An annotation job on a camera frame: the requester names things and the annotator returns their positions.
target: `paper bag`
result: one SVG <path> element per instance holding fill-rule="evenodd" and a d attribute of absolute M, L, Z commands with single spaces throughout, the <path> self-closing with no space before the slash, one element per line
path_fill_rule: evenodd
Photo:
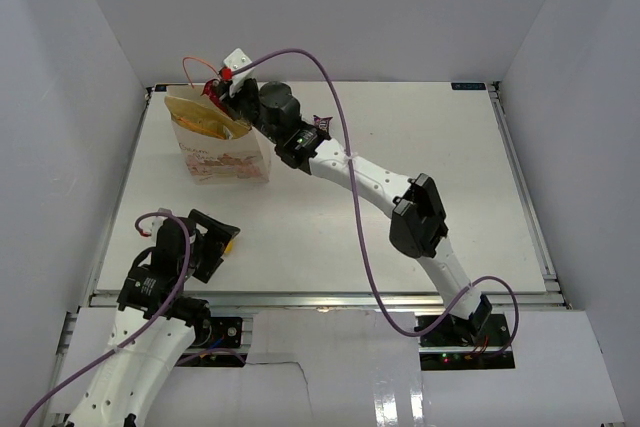
<path fill-rule="evenodd" d="M 180 150 L 198 184 L 268 182 L 271 145 L 222 113 L 196 86 L 169 86 L 165 105 Z"/>

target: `white tabletop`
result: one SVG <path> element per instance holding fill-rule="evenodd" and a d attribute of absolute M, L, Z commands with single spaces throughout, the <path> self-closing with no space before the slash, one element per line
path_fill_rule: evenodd
<path fill-rule="evenodd" d="M 334 116 L 323 83 L 292 82 L 303 116 Z M 486 91 L 453 91 L 448 83 L 342 82 L 353 149 L 389 170 L 431 175 L 447 211 L 454 249 L 474 279 L 497 275 L 518 292 L 543 292 L 522 203 Z M 351 195 L 286 167 L 273 155 L 264 185 L 196 185 L 164 105 L 152 95 L 97 291 L 118 291 L 133 258 L 151 245 L 134 220 L 159 207 L 186 216 L 198 209 L 241 228 L 211 281 L 187 291 L 369 292 L 357 243 Z M 389 220 L 362 205 L 369 256 L 385 292 L 435 292 L 424 271 L 389 243 Z M 488 290 L 501 291 L 497 286 Z"/>

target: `red wire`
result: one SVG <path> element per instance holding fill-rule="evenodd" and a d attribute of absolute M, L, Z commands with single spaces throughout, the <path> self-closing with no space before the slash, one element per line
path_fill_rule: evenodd
<path fill-rule="evenodd" d="M 218 74 L 218 71 L 216 70 L 216 68 L 213 65 L 211 65 L 209 62 L 207 62 L 206 60 L 202 60 L 199 57 L 193 57 L 191 55 L 187 55 L 186 57 L 183 57 L 183 59 L 182 59 L 182 70 L 184 70 L 184 75 L 187 76 L 187 80 L 189 80 L 189 84 L 191 85 L 192 89 L 195 89 L 195 87 L 193 85 L 193 81 L 191 80 L 191 77 L 189 76 L 189 72 L 187 72 L 187 66 L 185 64 L 185 62 L 187 60 L 195 60 L 196 62 L 200 62 L 201 64 L 206 65 L 211 70 L 213 70 L 213 72 L 216 74 L 216 77 L 220 78 L 220 74 Z"/>

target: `black bracket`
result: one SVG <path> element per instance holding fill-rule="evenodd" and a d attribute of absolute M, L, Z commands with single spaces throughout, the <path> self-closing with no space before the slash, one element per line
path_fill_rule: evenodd
<path fill-rule="evenodd" d="M 407 257 L 435 257 L 440 239 L 449 232 L 440 194 L 426 174 L 409 179 L 409 183 L 405 194 L 394 199 L 389 239 Z"/>

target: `white wall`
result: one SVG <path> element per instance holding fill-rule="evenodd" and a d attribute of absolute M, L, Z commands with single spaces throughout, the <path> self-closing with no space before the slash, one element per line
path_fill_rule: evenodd
<path fill-rule="evenodd" d="M 504 104 L 561 284 L 639 426 L 640 0 L 547 0 Z"/>
<path fill-rule="evenodd" d="M 143 95 L 95 0 L 0 0 L 2 425 L 46 391 Z"/>
<path fill-rule="evenodd" d="M 303 47 L 341 80 L 499 80 L 544 0 L 97 0 L 145 85 L 182 81 L 191 54 L 221 61 Z M 200 79 L 211 76 L 197 70 Z M 264 78 L 318 79 L 305 60 Z"/>

